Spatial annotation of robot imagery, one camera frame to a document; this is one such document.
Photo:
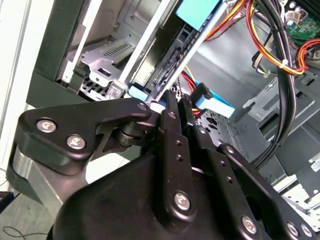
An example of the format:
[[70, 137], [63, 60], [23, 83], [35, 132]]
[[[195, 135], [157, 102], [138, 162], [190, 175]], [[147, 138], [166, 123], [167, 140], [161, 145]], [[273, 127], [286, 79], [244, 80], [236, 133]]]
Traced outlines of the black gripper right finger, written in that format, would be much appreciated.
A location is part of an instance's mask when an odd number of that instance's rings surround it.
[[191, 158], [213, 187], [217, 223], [226, 240], [315, 240], [316, 233], [281, 195], [228, 143], [215, 146], [195, 122], [188, 98], [180, 100]]

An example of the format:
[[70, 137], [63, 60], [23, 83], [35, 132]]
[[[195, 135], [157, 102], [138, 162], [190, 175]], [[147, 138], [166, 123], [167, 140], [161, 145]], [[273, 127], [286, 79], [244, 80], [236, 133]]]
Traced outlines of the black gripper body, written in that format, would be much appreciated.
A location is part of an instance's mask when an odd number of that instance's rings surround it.
[[235, 226], [213, 199], [211, 177], [189, 169], [197, 207], [184, 230], [170, 226], [162, 203], [163, 168], [142, 156], [75, 192], [52, 227], [54, 240], [239, 240]]

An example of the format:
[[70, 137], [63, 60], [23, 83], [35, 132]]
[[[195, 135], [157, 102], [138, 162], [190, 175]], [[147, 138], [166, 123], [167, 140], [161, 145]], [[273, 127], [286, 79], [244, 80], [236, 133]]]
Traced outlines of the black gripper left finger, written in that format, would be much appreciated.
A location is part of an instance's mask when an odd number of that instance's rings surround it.
[[[137, 98], [29, 110], [18, 119], [16, 148], [57, 174], [67, 191], [64, 204], [92, 184], [79, 179], [90, 161], [130, 145], [142, 146], [146, 153], [140, 157], [154, 156], [162, 164], [161, 199], [169, 223], [192, 223], [197, 207], [191, 203], [195, 193], [187, 175], [192, 166], [188, 139], [182, 134], [180, 100], [167, 90], [162, 101], [161, 113]], [[74, 179], [74, 184], [64, 177]]]

